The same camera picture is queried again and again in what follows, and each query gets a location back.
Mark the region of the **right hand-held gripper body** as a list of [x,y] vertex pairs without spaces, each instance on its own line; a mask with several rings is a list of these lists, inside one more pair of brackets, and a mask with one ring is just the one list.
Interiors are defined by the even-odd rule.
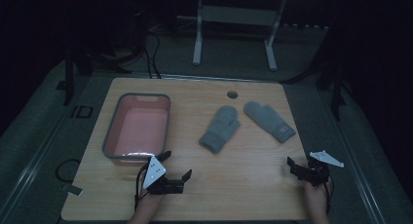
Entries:
[[326,183],[330,175],[330,166],[342,168],[344,164],[328,154],[325,150],[311,152],[308,159],[309,177],[307,181],[314,187]]

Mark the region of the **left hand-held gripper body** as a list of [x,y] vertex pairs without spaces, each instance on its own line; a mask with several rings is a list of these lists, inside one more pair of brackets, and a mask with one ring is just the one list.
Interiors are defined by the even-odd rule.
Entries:
[[182,194],[183,180],[169,180],[166,178],[167,169],[156,158],[151,157],[147,163],[142,188],[152,195]]

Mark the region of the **pink basin with grey rim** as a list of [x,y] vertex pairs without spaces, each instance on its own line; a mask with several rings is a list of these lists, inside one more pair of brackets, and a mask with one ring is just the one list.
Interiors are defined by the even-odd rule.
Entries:
[[144,163],[165,150],[170,98],[162,93],[125,93],[118,99],[102,144],[115,165]]

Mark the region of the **grey mitten with label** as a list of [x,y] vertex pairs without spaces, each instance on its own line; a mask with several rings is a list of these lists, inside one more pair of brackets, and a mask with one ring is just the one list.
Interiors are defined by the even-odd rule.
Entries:
[[261,105],[256,101],[251,101],[244,106],[244,112],[279,143],[285,143],[296,134],[295,129],[270,105]]

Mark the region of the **plain grey mitten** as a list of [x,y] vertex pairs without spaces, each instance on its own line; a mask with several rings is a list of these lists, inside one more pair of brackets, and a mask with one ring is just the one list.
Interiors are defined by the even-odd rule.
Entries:
[[211,153],[217,154],[240,125],[237,109],[233,106],[222,106],[215,113],[199,143]]

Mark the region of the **person's right hand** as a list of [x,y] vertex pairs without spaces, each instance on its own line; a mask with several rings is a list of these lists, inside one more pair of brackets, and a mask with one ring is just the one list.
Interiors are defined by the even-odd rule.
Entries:
[[327,213],[327,205],[331,196],[331,182],[319,186],[313,186],[310,182],[304,181],[305,204],[309,213],[321,212]]

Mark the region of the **person's left hand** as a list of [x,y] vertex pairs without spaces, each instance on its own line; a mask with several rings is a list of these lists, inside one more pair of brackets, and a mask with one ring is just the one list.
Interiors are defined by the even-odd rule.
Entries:
[[136,210],[144,213],[156,212],[163,199],[164,195],[153,195],[146,189],[141,189],[138,195]]

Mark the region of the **grey tape strip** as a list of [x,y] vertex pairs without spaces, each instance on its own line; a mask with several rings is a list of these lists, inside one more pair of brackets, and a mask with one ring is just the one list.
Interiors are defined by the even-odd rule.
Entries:
[[77,197],[80,197],[83,194],[83,190],[81,188],[72,184],[65,184],[60,188],[60,190]]

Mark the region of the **white metal desk frame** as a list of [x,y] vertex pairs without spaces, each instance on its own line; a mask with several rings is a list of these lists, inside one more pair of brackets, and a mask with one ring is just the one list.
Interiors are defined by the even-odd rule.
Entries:
[[246,9],[237,7],[205,5],[203,0],[198,0],[197,6],[197,31],[192,63],[200,65],[203,48],[203,22],[223,22],[235,24],[248,24],[258,26],[270,26],[271,33],[264,40],[264,49],[269,69],[278,69],[273,44],[277,31],[281,25],[282,14],[287,0],[281,0],[276,10]]

